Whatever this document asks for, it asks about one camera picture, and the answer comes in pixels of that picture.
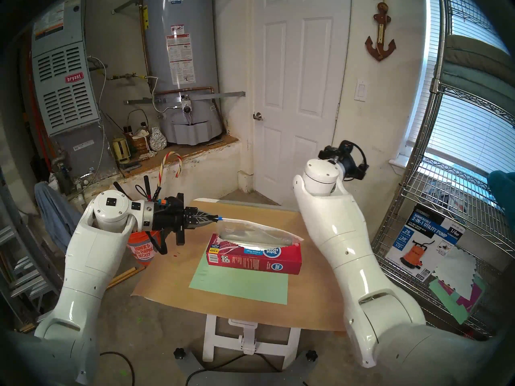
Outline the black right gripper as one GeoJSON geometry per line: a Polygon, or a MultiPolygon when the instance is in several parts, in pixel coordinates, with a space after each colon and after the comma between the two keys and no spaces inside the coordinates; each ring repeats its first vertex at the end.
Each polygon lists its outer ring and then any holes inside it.
{"type": "Polygon", "coordinates": [[[337,164],[342,170],[342,180],[349,182],[353,180],[363,180],[369,168],[363,150],[355,143],[343,140],[338,147],[326,146],[319,151],[319,159],[328,160],[337,164]],[[362,156],[362,162],[357,165],[351,153],[356,148],[362,156]]]}

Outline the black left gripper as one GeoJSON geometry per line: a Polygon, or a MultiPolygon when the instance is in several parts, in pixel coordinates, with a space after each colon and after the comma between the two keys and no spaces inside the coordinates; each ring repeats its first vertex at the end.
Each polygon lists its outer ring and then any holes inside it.
{"type": "Polygon", "coordinates": [[[152,230],[159,231],[161,245],[166,245],[170,233],[176,236],[176,245],[185,244],[185,230],[196,229],[219,220],[218,215],[212,215],[200,210],[187,212],[184,205],[184,194],[167,197],[165,203],[155,203],[152,230]]]}

